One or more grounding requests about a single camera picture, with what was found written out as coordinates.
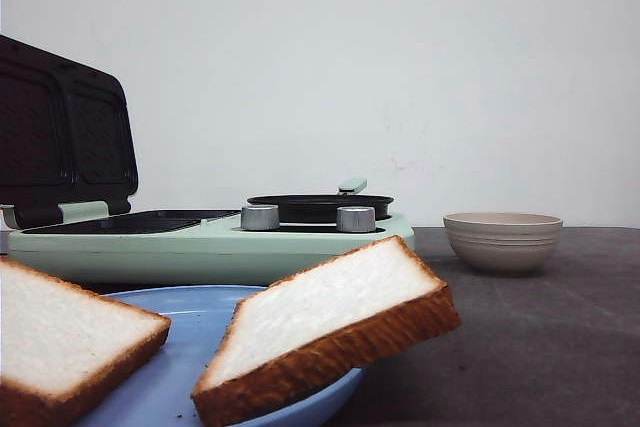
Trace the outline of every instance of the bowl rim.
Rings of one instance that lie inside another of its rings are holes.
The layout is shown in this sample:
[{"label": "bowl rim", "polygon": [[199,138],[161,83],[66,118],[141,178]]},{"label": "bowl rim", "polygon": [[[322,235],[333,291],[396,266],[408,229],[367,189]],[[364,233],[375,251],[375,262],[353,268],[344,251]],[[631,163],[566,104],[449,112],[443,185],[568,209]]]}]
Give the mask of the bowl rim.
[{"label": "bowl rim", "polygon": [[[480,220],[466,220],[466,219],[456,219],[453,218],[453,216],[460,216],[460,215],[522,215],[522,216],[533,216],[533,217],[539,217],[539,218],[544,218],[547,219],[546,221],[541,221],[541,222],[487,222],[487,221],[480,221]],[[482,212],[455,212],[455,213],[451,213],[451,214],[446,214],[443,217],[443,220],[448,220],[451,222],[459,222],[461,224],[467,224],[467,225],[497,225],[497,226],[521,226],[521,227],[526,227],[526,226],[534,226],[534,225],[557,225],[557,224],[562,224],[563,220],[559,217],[555,217],[553,215],[547,215],[547,214],[533,214],[530,212],[490,212],[490,211],[482,211]]]}]

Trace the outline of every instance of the round griddle pan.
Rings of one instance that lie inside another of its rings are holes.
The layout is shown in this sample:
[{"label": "round griddle pan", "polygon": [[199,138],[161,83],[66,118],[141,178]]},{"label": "round griddle pan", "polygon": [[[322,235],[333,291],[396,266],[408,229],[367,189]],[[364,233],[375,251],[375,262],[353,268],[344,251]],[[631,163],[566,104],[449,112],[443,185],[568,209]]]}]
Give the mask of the round griddle pan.
[{"label": "round griddle pan", "polygon": [[393,197],[378,195],[267,195],[247,199],[250,204],[277,205],[280,222],[335,223],[338,207],[373,207],[376,220],[389,218],[388,205]]}]

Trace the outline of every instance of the bread crust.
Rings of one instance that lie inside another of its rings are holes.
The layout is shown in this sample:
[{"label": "bread crust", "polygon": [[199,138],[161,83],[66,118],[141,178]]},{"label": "bread crust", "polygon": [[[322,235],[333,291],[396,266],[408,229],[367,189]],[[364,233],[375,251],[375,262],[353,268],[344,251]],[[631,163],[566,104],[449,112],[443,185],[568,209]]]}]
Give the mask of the bread crust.
[{"label": "bread crust", "polygon": [[81,291],[84,295],[100,299],[100,301],[114,302],[121,308],[144,311],[162,320],[161,327],[155,332],[124,350],[86,381],[61,395],[47,395],[30,386],[23,385],[16,379],[7,378],[4,375],[0,377],[0,426],[2,427],[63,427],[69,425],[95,407],[111,390],[144,365],[167,339],[171,324],[171,319],[167,317],[115,299],[102,297],[75,284],[13,261],[2,260],[0,262],[11,268],[22,269],[32,275],[39,275],[64,284],[64,288]]},{"label": "bread crust", "polygon": [[[377,242],[398,242],[405,252],[419,263],[425,275],[437,279],[431,269],[402,242],[400,237],[394,237],[395,239],[387,238]],[[343,255],[370,246],[371,244],[359,247]],[[331,259],[311,269],[328,262],[331,262]],[[291,280],[305,271],[272,285]],[[451,292],[444,281],[437,280],[440,285],[435,291],[397,304],[315,339],[212,389],[204,388],[206,379],[203,375],[192,392],[192,399],[200,418],[209,427],[246,420],[257,413],[273,410],[302,392],[322,387],[353,367],[393,355],[417,342],[456,328],[460,319],[455,311]],[[236,313],[247,299],[238,303]],[[236,313],[218,352],[226,348],[227,339],[233,334]]]}]

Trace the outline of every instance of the open lid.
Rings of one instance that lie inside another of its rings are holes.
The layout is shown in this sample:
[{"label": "open lid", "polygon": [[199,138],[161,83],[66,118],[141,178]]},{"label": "open lid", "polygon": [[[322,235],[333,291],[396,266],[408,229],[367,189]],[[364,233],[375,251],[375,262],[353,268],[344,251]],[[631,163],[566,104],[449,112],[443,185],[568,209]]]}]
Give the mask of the open lid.
[{"label": "open lid", "polygon": [[120,82],[0,36],[0,205],[13,206],[16,224],[60,223],[63,203],[126,213],[137,188]]}]

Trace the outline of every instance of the toast slice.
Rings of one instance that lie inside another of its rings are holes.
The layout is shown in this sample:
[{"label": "toast slice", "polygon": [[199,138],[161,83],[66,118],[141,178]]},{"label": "toast slice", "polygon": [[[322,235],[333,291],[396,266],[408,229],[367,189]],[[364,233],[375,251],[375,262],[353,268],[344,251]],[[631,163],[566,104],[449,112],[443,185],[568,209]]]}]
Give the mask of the toast slice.
[{"label": "toast slice", "polygon": [[388,237],[240,300],[191,397],[209,427],[244,421],[459,322],[447,284]]},{"label": "toast slice", "polygon": [[0,259],[0,425],[66,426],[143,365],[171,320]]}]

